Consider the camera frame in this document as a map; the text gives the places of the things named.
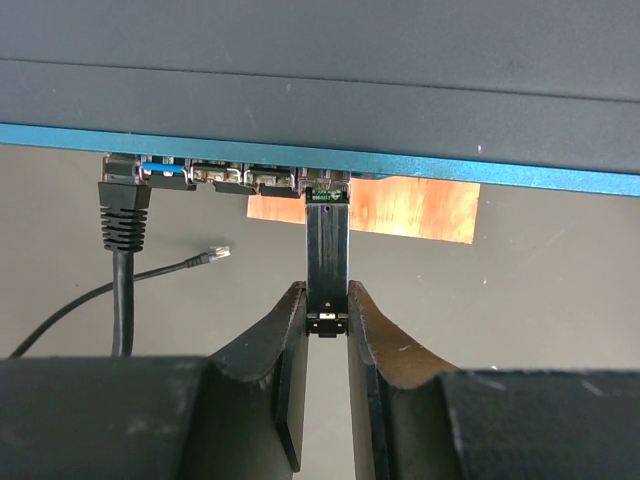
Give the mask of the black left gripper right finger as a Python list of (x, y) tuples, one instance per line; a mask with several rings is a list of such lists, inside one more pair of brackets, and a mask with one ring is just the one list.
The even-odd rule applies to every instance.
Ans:
[(635, 479), (635, 370), (463, 370), (349, 286), (360, 479)]

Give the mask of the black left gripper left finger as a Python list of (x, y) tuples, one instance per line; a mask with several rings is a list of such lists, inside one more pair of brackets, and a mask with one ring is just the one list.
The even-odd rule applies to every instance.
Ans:
[(208, 357), (1, 364), (5, 479), (289, 479), (300, 468), (306, 295)]

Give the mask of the silver SFP module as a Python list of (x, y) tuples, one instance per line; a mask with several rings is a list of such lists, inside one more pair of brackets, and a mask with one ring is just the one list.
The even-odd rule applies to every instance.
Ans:
[(301, 168), (299, 170), (298, 185), (300, 190), (306, 190), (307, 188), (323, 191), (347, 190), (350, 178), (349, 172)]
[(308, 187), (306, 215), (307, 332), (335, 338), (348, 331), (349, 220), (347, 192)]

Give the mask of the brown SFP module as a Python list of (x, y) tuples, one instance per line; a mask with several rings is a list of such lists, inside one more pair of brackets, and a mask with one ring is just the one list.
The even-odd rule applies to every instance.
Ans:
[(264, 197), (299, 198), (301, 195), (296, 168), (249, 165), (244, 169), (243, 182)]

